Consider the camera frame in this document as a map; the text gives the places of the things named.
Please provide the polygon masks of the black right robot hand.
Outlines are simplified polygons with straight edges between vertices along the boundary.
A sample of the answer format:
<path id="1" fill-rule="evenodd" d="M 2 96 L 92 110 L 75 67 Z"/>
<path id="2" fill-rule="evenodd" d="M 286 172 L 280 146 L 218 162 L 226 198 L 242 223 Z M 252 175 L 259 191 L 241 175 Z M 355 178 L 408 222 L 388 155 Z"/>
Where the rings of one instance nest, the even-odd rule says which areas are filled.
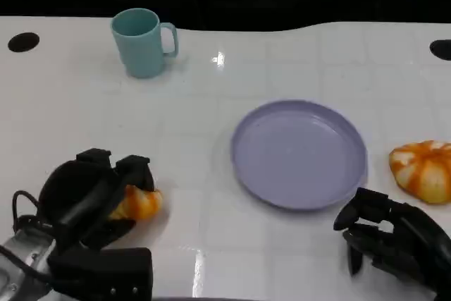
<path id="1" fill-rule="evenodd" d="M 450 299 L 450 237 L 423 210 L 358 188 L 333 228 L 347 243 L 347 263 L 356 276 L 368 257 L 377 269 L 408 278 Z"/>

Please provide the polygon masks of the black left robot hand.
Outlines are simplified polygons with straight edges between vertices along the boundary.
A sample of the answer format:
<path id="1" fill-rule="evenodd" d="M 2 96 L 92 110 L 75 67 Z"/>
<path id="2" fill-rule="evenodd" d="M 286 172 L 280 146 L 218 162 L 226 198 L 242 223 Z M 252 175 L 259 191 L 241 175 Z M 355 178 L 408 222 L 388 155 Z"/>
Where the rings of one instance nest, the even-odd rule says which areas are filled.
<path id="1" fill-rule="evenodd" d="M 149 158 L 127 156 L 115 165 L 111 152 L 91 148 L 57 167 L 39 194 L 38 217 L 51 225 L 60 251 L 83 245 L 100 250 L 129 233 L 135 216 L 114 216 L 128 188 L 156 191 Z"/>

